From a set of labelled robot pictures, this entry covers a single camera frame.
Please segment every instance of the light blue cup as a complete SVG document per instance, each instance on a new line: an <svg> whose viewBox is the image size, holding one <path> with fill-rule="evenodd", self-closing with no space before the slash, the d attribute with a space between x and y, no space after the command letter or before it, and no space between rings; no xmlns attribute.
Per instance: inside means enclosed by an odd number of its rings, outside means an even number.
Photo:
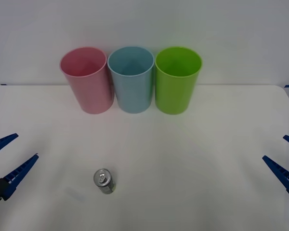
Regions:
<svg viewBox="0 0 289 231"><path fill-rule="evenodd" d="M150 106L153 65L153 54L142 47L123 47L109 56L108 67L123 111L139 113Z"/></svg>

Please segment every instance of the can lid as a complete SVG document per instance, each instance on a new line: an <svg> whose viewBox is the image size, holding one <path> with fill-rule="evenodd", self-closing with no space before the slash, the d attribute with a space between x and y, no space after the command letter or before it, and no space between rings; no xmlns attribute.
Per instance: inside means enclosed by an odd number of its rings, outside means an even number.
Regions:
<svg viewBox="0 0 289 231"><path fill-rule="evenodd" d="M111 181L111 174L107 169L102 168L96 171L93 178L94 178L94 183L97 186L104 187L107 184L109 184L109 182Z"/></svg>

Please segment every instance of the table surface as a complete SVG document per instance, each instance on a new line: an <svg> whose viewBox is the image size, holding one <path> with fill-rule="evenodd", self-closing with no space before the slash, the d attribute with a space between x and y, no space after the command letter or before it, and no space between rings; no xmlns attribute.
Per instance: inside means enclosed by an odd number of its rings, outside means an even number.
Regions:
<svg viewBox="0 0 289 231"><path fill-rule="evenodd" d="M196 86L181 115L81 111L69 86L0 86L0 177L39 153L0 231L289 230L289 98L277 86ZM108 168L110 195L93 183Z"/></svg>

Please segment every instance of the plastic cup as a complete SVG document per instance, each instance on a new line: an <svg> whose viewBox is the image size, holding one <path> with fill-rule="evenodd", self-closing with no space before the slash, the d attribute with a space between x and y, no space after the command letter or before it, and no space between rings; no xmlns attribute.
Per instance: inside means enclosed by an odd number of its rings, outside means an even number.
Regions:
<svg viewBox="0 0 289 231"><path fill-rule="evenodd" d="M94 47L72 50L60 62L61 71L82 110L87 113L107 111L114 101L106 63L106 54Z"/></svg>
<svg viewBox="0 0 289 231"><path fill-rule="evenodd" d="M145 111L152 102L153 54L142 47L123 47L108 58L119 107L128 113Z"/></svg>
<svg viewBox="0 0 289 231"><path fill-rule="evenodd" d="M156 106L167 114L180 114L188 108L198 73L200 56L185 47L169 47L156 57Z"/></svg>

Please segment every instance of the silver can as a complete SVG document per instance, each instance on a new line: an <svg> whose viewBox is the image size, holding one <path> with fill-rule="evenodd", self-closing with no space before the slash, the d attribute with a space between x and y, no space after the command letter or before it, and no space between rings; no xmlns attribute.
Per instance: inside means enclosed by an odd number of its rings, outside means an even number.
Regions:
<svg viewBox="0 0 289 231"><path fill-rule="evenodd" d="M96 186L99 187L104 194L111 194L116 188L110 172L105 168L97 170L93 178Z"/></svg>

